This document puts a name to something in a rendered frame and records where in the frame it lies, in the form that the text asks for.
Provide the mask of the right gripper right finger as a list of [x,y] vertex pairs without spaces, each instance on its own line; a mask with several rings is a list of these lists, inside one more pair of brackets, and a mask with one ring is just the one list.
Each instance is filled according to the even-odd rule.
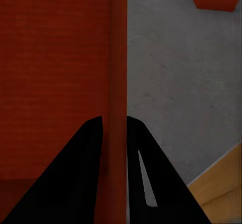
[[[158,207],[146,204],[138,150]],[[130,224],[211,224],[145,124],[127,116]]]

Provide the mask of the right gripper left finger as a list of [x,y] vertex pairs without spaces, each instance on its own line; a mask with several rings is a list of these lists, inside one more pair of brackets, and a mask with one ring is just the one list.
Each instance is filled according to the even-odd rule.
[[1,224],[93,224],[102,138],[86,121]]

